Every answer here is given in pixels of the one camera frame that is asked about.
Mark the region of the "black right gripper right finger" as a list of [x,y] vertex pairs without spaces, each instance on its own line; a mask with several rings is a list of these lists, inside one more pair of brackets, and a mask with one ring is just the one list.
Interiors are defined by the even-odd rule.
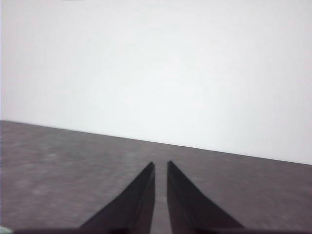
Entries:
[[167,163],[167,204],[173,231],[244,229],[206,197],[172,161]]

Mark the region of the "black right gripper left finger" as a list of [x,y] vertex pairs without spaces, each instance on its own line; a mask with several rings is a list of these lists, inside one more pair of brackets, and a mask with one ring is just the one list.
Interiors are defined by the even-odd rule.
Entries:
[[149,230],[155,205],[155,164],[150,162],[114,200],[81,225],[83,230]]

